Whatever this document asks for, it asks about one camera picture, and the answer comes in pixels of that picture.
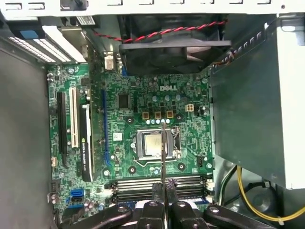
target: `green motherboard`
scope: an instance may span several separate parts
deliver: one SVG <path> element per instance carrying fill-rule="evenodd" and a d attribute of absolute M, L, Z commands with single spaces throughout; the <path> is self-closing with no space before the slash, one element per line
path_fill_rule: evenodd
<path fill-rule="evenodd" d="M 91 52 L 88 64 L 48 69 L 50 201 L 58 221 L 84 203 L 91 204 L 86 217 L 149 198 L 152 184 L 145 181 L 160 181 L 162 131 L 167 177 L 181 182 L 185 198 L 196 186 L 203 191 L 194 198 L 212 195 L 204 186 L 213 179 L 207 74 L 127 76 L 116 60 L 110 70 L 104 61 Z M 83 192 L 76 198 L 73 190 Z M 137 198 L 128 198 L 131 193 Z"/>

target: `red and black wire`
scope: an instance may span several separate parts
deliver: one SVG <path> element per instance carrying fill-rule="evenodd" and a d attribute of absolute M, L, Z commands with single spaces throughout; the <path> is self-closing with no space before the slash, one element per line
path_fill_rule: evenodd
<path fill-rule="evenodd" d="M 119 37 L 112 37 L 112 36 L 109 36 L 109 35 L 98 33 L 95 30 L 93 30 L 93 33 L 94 33 L 94 35 L 99 36 L 99 37 L 104 37 L 104 38 L 112 39 L 112 40 L 115 40 L 115 41 L 118 41 L 118 42 L 123 42 L 123 43 L 130 43 L 130 42 L 139 42 L 139 41 L 142 41 L 142 40 L 154 37 L 154 36 L 164 35 L 164 34 L 170 33 L 170 32 L 202 30 L 203 28 L 206 28 L 206 27 L 215 26 L 215 25 L 224 25 L 226 23 L 227 23 L 227 20 L 225 20 L 225 21 L 213 21 L 211 23 L 206 23 L 206 24 L 203 24 L 203 25 L 200 25 L 200 26 L 178 27 L 178 28 L 173 28 L 173 29 L 166 29 L 166 30 L 159 31 L 159 32 L 153 32 L 153 33 L 148 34 L 146 36 L 141 36 L 141 37 L 138 37 L 138 38 L 135 38 L 135 39 L 132 39 L 132 38 L 122 39 L 122 38 L 119 38 Z"/>

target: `blue pcie slot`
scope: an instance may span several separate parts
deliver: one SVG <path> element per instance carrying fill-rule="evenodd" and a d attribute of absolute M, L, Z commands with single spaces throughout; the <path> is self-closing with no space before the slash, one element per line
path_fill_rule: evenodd
<path fill-rule="evenodd" d="M 68 206 L 68 208 L 82 208 L 83 206 L 84 206 L 83 204 L 75 204 Z"/>
<path fill-rule="evenodd" d="M 103 113 L 103 123 L 104 123 L 104 134 L 105 134 L 105 153 L 104 153 L 104 158 L 105 158 L 105 163 L 106 166 L 111 166 L 110 164 L 110 155 L 109 155 L 109 142 L 108 142 L 108 127 L 107 127 L 107 103 L 106 103 L 106 91 L 101 90 L 101 96 L 102 96 L 102 108 L 104 110 Z"/>
<path fill-rule="evenodd" d="M 78 188 L 71 190 L 72 197 L 83 197 L 84 196 L 84 189 Z"/>

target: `white connector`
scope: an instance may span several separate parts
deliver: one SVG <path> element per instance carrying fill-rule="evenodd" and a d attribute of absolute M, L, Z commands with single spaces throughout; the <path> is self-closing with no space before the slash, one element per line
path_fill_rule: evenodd
<path fill-rule="evenodd" d="M 76 87 L 69 88 L 70 120 L 71 120 L 71 147 L 79 147 L 79 113 L 78 113 L 79 90 Z"/>

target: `pci slot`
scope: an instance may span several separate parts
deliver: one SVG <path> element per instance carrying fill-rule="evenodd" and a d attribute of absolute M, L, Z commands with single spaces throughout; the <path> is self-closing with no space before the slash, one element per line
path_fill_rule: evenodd
<path fill-rule="evenodd" d="M 92 143 L 91 143 L 91 121 L 90 105 L 80 105 L 80 143 L 81 143 L 81 173 L 85 182 L 92 182 Z"/>
<path fill-rule="evenodd" d="M 62 164 L 67 166 L 67 123 L 66 123 L 66 96 L 64 92 L 57 92 L 57 119 L 58 119 L 58 143 L 62 156 Z"/>
<path fill-rule="evenodd" d="M 69 88 L 70 98 L 70 120 L 71 120 L 71 147 L 79 147 L 79 89 L 76 87 Z"/>
<path fill-rule="evenodd" d="M 101 90 L 101 96 L 102 96 L 102 109 L 104 110 L 103 113 L 103 126 L 104 126 L 104 135 L 105 135 L 105 152 L 104 152 L 104 158 L 105 158 L 105 164 L 106 166 L 111 166 L 110 164 L 110 155 L 109 155 L 109 141 L 108 141 L 108 127 L 107 127 L 107 103 L 106 103 L 106 91 Z"/>

